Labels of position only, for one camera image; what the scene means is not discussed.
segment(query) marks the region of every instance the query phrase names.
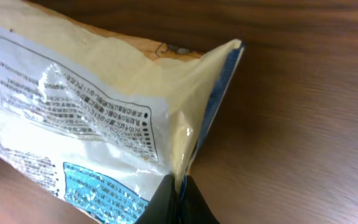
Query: plastic bag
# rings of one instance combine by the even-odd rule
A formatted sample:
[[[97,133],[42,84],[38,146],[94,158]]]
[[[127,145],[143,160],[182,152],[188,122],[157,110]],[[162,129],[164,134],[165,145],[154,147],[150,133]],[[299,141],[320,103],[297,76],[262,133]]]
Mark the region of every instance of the plastic bag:
[[[158,42],[87,28],[0,0],[0,157],[100,222],[134,223],[165,174],[180,189],[244,47],[156,57]]]

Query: blue printed panel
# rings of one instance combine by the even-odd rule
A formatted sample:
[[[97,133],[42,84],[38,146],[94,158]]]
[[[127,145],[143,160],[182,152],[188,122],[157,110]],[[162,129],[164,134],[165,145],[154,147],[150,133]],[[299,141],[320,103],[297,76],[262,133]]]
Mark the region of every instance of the blue printed panel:
[[[135,223],[147,200],[116,180],[65,162],[65,200],[102,223]]]

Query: wooden surface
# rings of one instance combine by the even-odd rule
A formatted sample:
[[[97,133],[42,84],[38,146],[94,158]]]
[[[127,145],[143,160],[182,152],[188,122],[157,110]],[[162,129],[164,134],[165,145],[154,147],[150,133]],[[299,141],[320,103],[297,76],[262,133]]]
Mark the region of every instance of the wooden surface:
[[[207,51],[248,48],[192,174],[221,223],[358,223],[358,0],[37,0]],[[0,161],[0,223],[92,223]]]

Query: wooden table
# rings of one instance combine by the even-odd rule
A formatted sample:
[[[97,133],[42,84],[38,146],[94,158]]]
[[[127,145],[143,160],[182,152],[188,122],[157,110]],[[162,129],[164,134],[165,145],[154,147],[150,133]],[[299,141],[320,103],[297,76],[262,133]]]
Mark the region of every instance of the wooden table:
[[[358,223],[358,1],[36,0],[207,51],[248,43],[192,174],[221,223]],[[92,223],[0,161],[0,223]]]

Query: plastic package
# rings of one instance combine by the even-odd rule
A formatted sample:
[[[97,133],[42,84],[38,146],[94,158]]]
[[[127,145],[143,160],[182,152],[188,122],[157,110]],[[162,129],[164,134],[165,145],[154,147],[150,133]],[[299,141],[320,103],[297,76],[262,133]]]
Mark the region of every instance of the plastic package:
[[[0,158],[101,223],[135,223],[164,175],[180,190],[244,46],[156,55],[43,10],[0,0]]]

